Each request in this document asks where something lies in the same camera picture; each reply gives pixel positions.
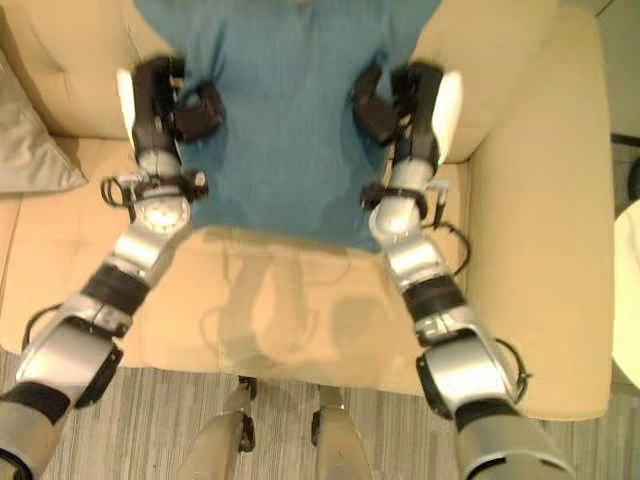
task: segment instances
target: cable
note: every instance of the cable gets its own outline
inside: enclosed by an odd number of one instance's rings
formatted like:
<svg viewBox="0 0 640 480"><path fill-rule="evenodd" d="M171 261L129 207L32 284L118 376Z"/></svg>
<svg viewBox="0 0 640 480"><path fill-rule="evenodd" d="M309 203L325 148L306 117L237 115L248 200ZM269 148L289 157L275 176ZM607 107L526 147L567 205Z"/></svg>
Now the cable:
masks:
<svg viewBox="0 0 640 480"><path fill-rule="evenodd" d="M496 341L496 343L502 345L507 350L509 350L511 352L511 354L513 355L513 357L516 359L516 364L518 366L518 378L516 380L516 385L518 387L518 393L516 393L516 404L518 404L518 403L520 403L522 401L522 399L526 395L527 390L529 389L529 379L533 375L531 375L527 371L527 367L525 366L524 361L522 360L522 357L520 356L520 353L518 353L518 350L516 350L516 347L514 347L509 342L506 342L505 340L502 340L500 338L496 338L495 341Z"/></svg>
<svg viewBox="0 0 640 480"><path fill-rule="evenodd" d="M428 225L424 225L422 227L423 230L427 229L427 228L433 228L434 230L437 230L440 227L445 227L449 229L450 233L453 233L456 237L458 237L458 239L462 242L462 244L465 247L465 256L464 259L462 260L462 263L460 264L460 266L453 272L453 276L457 276L460 272L462 272L462 270L464 270L465 268L467 268L467 266L469 265L469 262L471 261L471 242L469 241L469 239L466 237L466 235L464 233L462 233L462 230L460 230L458 227L456 227L455 225L449 223L449 222L440 222L440 224L436 227L433 223L430 223Z"/></svg>
<svg viewBox="0 0 640 480"><path fill-rule="evenodd" d="M113 185L116 185L120 190L120 195L122 196L122 201L117 202L113 198ZM102 200L104 203L111 207L115 208L129 208L131 206L131 199L127 198L125 190L123 190L122 185L118 182L115 177L107 177L102 180L100 183L100 195L102 196Z"/></svg>
<svg viewBox="0 0 640 480"><path fill-rule="evenodd" d="M51 305L50 307L43 308L42 310L39 310L33 314L33 316L29 319L29 321L24 327L24 335L22 337L23 352L25 348L27 348L27 346L29 345L29 342L31 342L31 330L33 330L34 325L38 323L38 320L40 320L43 315L49 312L53 312L54 310L58 310L61 306L62 306L61 303L56 303L55 305Z"/></svg>
<svg viewBox="0 0 640 480"><path fill-rule="evenodd" d="M594 16L595 16L596 18L600 18L600 16L601 16L604 12L606 12L606 11L609 9L609 7L610 7L611 5L613 5L613 2L615 2L615 1L616 1L616 0L609 0L609 1L607 2L607 4L606 4L604 7L602 7L602 8L600 9L600 11L599 11L598 13L596 13Z"/></svg>

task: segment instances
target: striped carpet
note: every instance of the striped carpet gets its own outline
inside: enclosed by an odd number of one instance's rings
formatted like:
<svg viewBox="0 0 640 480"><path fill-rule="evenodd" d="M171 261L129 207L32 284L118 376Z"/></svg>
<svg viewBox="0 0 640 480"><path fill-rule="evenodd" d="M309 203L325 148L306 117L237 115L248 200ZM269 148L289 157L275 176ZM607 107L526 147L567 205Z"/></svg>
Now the striped carpet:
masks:
<svg viewBox="0 0 640 480"><path fill-rule="evenodd" d="M16 368L16 357L0 354L5 389ZM71 416L44 478L171 479L235 384L224 374L121 369L100 403ZM428 412L423 400L352 390L345 401L376 480L457 478L451 425ZM241 457L236 478L313 478L309 436L316 402L311 385L259 384L257 447ZM603 418L543 426L576 465L579 479L640 479L639 411L639 397L614 393Z"/></svg>

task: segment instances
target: silver robot arm segment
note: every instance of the silver robot arm segment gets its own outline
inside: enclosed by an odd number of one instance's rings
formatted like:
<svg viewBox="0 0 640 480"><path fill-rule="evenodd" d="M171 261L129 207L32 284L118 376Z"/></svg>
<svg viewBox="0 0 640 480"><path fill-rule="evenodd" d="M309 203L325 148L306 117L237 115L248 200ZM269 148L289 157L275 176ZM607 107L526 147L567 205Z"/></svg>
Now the silver robot arm segment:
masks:
<svg viewBox="0 0 640 480"><path fill-rule="evenodd" d="M107 179L105 201L131 224L84 288L69 297L21 356L16 385L0 396L0 479L38 478L72 408L97 402L123 352L114 342L191 232L190 204L208 193L203 172L182 172L176 139L211 133L222 120L212 85L200 105L180 108L171 82L184 65L159 57L119 73L125 123L140 172ZM121 202L111 192L120 189Z"/></svg>
<svg viewBox="0 0 640 480"><path fill-rule="evenodd" d="M460 75L413 64L399 77L394 93L412 98L395 98L398 117L408 113L410 126L398 134L391 179L369 226L426 348L416 366L427 402L455 420L462 478L571 478L571 467L545 434L515 409L516 379L501 350L421 230L426 205L418 194L433 183L449 151L461 105ZM441 192L436 215L445 200Z"/></svg>

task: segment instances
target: cream sofa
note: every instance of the cream sofa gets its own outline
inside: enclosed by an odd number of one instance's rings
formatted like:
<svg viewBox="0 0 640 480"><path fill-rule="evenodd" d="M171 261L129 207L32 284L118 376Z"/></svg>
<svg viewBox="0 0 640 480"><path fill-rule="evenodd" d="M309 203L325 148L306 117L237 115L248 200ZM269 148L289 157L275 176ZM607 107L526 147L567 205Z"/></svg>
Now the cream sofa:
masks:
<svg viewBox="0 0 640 480"><path fill-rule="evenodd" d="M1 0L3 50L89 184L0 197L0 343L78 290L127 215L103 176L135 168L115 71L169 51L130 0ZM523 409L607 408L613 194L596 22L555 0L443 0L415 56L459 69L450 221L474 253L466 293L533 372ZM448 261L460 246L438 234ZM222 229L198 231L136 315L125 365L234 372L421 394L411 320L379 257Z"/></svg>

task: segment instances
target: sofa armrest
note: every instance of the sofa armrest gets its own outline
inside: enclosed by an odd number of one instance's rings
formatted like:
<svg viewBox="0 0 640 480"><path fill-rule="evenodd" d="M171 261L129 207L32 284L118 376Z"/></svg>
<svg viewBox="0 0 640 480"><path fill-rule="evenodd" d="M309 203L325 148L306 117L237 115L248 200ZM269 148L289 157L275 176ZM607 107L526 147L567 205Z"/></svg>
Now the sofa armrest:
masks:
<svg viewBox="0 0 640 480"><path fill-rule="evenodd" d="M533 374L523 409L603 414L613 325L613 181L595 20L563 8L472 156L467 293Z"/></svg>

